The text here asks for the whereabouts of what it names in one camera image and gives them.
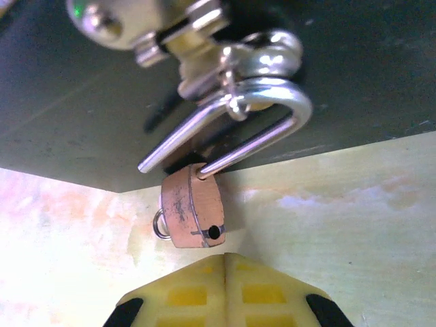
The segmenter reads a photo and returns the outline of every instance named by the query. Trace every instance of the metal ring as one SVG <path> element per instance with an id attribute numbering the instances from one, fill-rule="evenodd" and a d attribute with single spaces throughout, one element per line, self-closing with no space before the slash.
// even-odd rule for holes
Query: metal ring
<path id="1" fill-rule="evenodd" d="M 162 234 L 162 232 L 159 230 L 159 225 L 158 225 L 158 223 L 159 223 L 159 218 L 162 216 L 163 217 L 163 214 L 164 213 L 164 211 L 162 210 L 162 209 L 159 209 L 157 212 L 156 212 L 156 215 L 155 215 L 155 217 L 153 218 L 153 231 L 154 231 L 154 233 L 155 233 L 155 235 L 157 236 L 157 237 L 159 237 L 161 240 L 170 240 L 171 239 L 171 236 L 170 235 L 165 235 L 165 234 Z"/>

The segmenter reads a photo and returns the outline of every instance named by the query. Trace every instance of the yellow plastic object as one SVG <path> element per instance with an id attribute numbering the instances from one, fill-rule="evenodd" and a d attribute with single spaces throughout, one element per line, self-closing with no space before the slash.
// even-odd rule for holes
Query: yellow plastic object
<path id="1" fill-rule="evenodd" d="M 104 327 L 352 327 L 327 294 L 239 254 L 127 293 Z"/>

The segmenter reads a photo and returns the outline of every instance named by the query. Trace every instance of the background wall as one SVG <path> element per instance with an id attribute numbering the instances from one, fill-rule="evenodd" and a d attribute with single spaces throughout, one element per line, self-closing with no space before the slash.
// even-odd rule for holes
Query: background wall
<path id="1" fill-rule="evenodd" d="M 355 326 L 434 326 L 436 132 L 219 176 L 227 241 L 175 249 L 159 188 L 0 170 L 0 326 L 101 326 L 126 292 L 238 252 L 328 292 Z"/>

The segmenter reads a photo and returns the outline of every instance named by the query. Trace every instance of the copper padlock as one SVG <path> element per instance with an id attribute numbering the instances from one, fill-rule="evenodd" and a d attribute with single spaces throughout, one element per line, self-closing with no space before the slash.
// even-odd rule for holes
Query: copper padlock
<path id="1" fill-rule="evenodd" d="M 189 165 L 162 182 L 161 211 L 153 221 L 153 228 L 160 238 L 171 239 L 175 247 L 214 247 L 225 240 L 218 185 L 213 175 L 204 180 L 198 178 L 202 166 L 205 163 Z M 159 216 L 168 235 L 157 227 Z"/>
<path id="2" fill-rule="evenodd" d="M 312 105 L 294 84 L 280 78 L 250 78 L 235 90 L 238 106 L 283 104 L 290 113 L 262 130 L 235 149 L 208 164 L 187 166 L 163 180 L 161 208 L 153 220 L 157 237 L 172 240 L 175 247 L 213 247 L 224 242 L 224 215 L 214 174 L 265 149 L 299 130 L 309 120 Z M 149 172 L 205 125 L 227 112 L 228 94 L 217 92 L 152 150 L 139 164 Z M 159 229 L 159 219 L 168 234 Z"/>

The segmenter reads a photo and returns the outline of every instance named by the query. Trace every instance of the metal shackle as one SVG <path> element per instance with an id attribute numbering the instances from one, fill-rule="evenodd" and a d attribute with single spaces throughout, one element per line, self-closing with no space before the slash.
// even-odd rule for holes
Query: metal shackle
<path id="1" fill-rule="evenodd" d="M 164 211 L 161 208 L 156 212 L 155 217 L 153 218 L 153 232 L 161 240 L 171 240 L 171 236 L 169 234 L 164 234 L 159 229 L 159 219 L 161 218 L 163 225 L 166 229 L 168 229 L 168 227 L 166 227 L 166 221 L 163 213 Z"/>
<path id="2" fill-rule="evenodd" d="M 312 114 L 310 99 L 289 80 L 268 77 L 248 78 L 236 83 L 233 94 L 220 90 L 200 102 L 198 109 L 139 163 L 139 171 L 142 173 L 151 171 L 203 127 L 226 113 L 229 101 L 234 100 L 248 108 L 255 104 L 282 104 L 290 110 L 290 113 L 244 141 L 227 155 L 200 168 L 197 172 L 199 179 L 206 179 L 294 133 L 310 119 Z"/>

